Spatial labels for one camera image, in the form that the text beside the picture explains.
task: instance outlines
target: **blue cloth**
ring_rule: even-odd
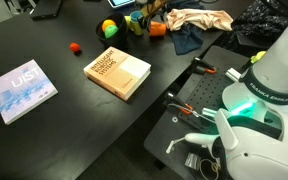
[[[172,9],[205,9],[205,7],[195,0],[169,0],[167,11],[170,12]],[[201,33],[200,28],[189,23],[184,23],[178,31],[172,31],[176,54],[182,55],[200,48],[203,45]]]

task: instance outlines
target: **yellow ball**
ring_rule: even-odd
[[[108,26],[110,26],[110,25],[116,26],[116,24],[115,24],[115,22],[114,22],[113,20],[111,20],[111,19],[105,20],[105,21],[103,22],[103,24],[102,24],[102,30],[103,30],[103,32],[105,32],[105,29],[106,29]]]

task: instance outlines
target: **beige book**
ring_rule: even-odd
[[[84,68],[85,75],[123,100],[151,73],[151,65],[114,47],[109,47]]]

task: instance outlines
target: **green light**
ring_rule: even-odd
[[[250,102],[249,103],[245,103],[245,104],[233,109],[231,113],[232,113],[232,115],[238,115],[241,111],[243,111],[245,109],[248,109],[248,108],[250,108],[252,106],[253,106],[253,103],[250,103]]]

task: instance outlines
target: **fabric cloth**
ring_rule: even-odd
[[[193,24],[183,24],[181,30],[172,31],[172,39],[177,55],[186,54],[198,49],[203,44],[202,30]]]
[[[276,0],[272,0],[271,3],[278,6]],[[273,44],[287,26],[287,17],[276,14],[266,7],[261,0],[255,0],[232,24],[234,32],[226,32],[225,36],[215,45],[251,57],[259,49],[248,48],[247,51],[240,51],[237,35],[260,39],[261,41],[257,41],[258,43],[265,41],[268,44]]]
[[[225,11],[200,9],[172,9],[166,16],[166,26],[171,31],[180,30],[185,22],[194,24],[203,30],[215,27],[231,31],[233,19]]]
[[[167,12],[172,9],[205,9],[195,0],[169,0],[166,6]],[[203,45],[201,38],[202,29],[193,24],[184,23],[180,30],[172,31],[171,36],[177,55],[186,54]]]

